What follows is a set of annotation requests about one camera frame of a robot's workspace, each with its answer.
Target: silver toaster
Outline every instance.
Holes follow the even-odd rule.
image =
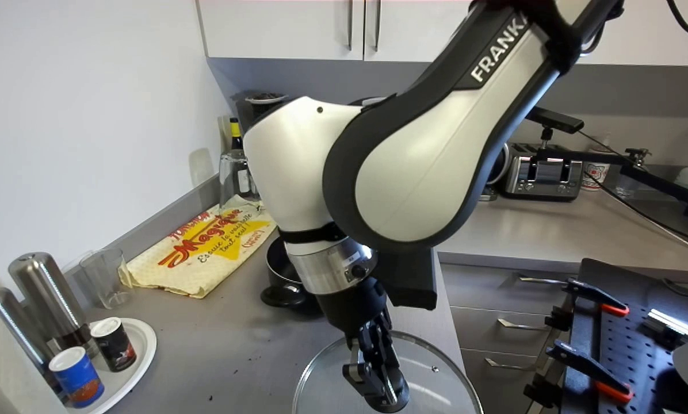
[[[510,167],[500,186],[509,198],[546,201],[572,201],[579,195],[582,185],[582,162],[549,158],[532,163],[540,144],[509,143]],[[565,150],[548,144],[546,148]]]

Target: drawer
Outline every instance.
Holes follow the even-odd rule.
[[[538,356],[549,335],[544,315],[452,307],[452,317],[460,348]],[[498,322],[501,318],[544,330],[506,328]]]
[[[527,283],[518,279],[518,270],[497,267],[442,264],[446,295],[452,306],[507,310],[548,315],[567,294],[557,285]],[[532,278],[566,280],[565,273],[521,271]]]
[[[467,378],[480,397],[484,414],[524,414],[531,403],[523,395],[523,387],[533,380],[533,371],[501,369],[487,364],[486,358],[498,364],[528,366],[535,357],[499,354],[495,352],[462,350]],[[546,409],[542,414],[557,414],[557,409]]]

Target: glass lid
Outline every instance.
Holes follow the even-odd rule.
[[[428,342],[392,331],[392,345],[410,388],[402,414],[483,414],[475,388],[449,357]],[[293,414],[376,413],[344,379],[351,352],[344,338],[323,349],[305,367],[293,399]]]

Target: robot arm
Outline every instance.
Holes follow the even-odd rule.
[[[475,1],[402,94],[366,107],[301,97],[247,131],[250,170],[287,254],[347,338],[342,374],[376,411],[399,411],[409,395],[386,292],[396,306],[433,309],[431,247],[463,225],[502,144],[618,8]]]

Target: white cabinet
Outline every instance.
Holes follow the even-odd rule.
[[[676,0],[688,23],[688,0]],[[597,49],[579,63],[688,66],[688,33],[665,0],[625,0],[625,13],[605,24]]]
[[[212,58],[362,60],[364,0],[199,0]]]
[[[367,0],[365,60],[433,61],[467,16],[469,3]]]

